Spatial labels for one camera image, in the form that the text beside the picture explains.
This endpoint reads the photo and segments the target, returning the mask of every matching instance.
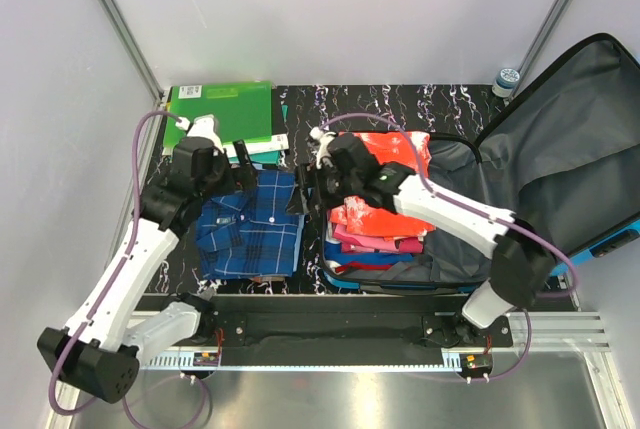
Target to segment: blue cloth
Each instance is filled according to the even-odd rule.
[[[290,276],[296,260],[299,216],[285,213],[293,174],[258,172],[251,192],[217,197],[202,208],[196,245],[209,279]]]
[[[331,261],[336,261],[341,266],[350,262],[361,262],[362,264],[383,265],[395,264],[397,262],[413,261],[413,254],[392,254],[388,252],[363,252],[344,254],[341,244],[329,241],[324,242],[324,257]]]

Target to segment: marble tabletop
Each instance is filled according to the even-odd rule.
[[[287,105],[285,126],[290,150],[279,161],[281,170],[292,171],[310,159],[306,143],[309,130],[331,117],[349,112],[368,112],[396,122],[408,130],[437,131],[463,136],[473,141],[505,103],[485,85],[375,85],[375,86],[278,86],[273,89],[272,105]],[[341,121],[336,130],[387,130],[382,123],[357,119]],[[161,156],[160,127],[147,183],[156,177],[168,159]],[[285,282],[208,281],[200,271],[200,256],[194,242],[195,228],[182,238],[178,247],[162,263],[147,287],[148,294],[199,292],[213,286],[219,294],[347,294],[324,277],[318,265],[319,229],[307,223],[297,270]]]

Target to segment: barcode sticker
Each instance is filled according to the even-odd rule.
[[[180,86],[178,99],[195,99],[202,96],[202,86]]]

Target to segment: metallic floor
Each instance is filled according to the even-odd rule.
[[[498,354],[497,370],[515,356]],[[199,389],[167,373],[140,374],[132,412],[152,429],[182,426]],[[579,355],[532,354],[513,377],[489,385],[425,381],[407,374],[220,372],[207,380],[213,410],[196,428],[604,428]],[[442,374],[428,377],[449,378]],[[74,429],[133,427],[120,404],[94,404]]]

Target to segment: suitcase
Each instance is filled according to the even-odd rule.
[[[575,264],[640,234],[640,65],[608,34],[591,36],[561,55],[474,141],[432,133],[429,177],[437,184],[514,210]],[[436,230],[425,237],[429,276],[337,274],[325,259],[328,222],[321,217],[320,265],[344,289],[410,295],[469,292],[489,275],[490,261]],[[552,275],[566,272],[559,264]]]

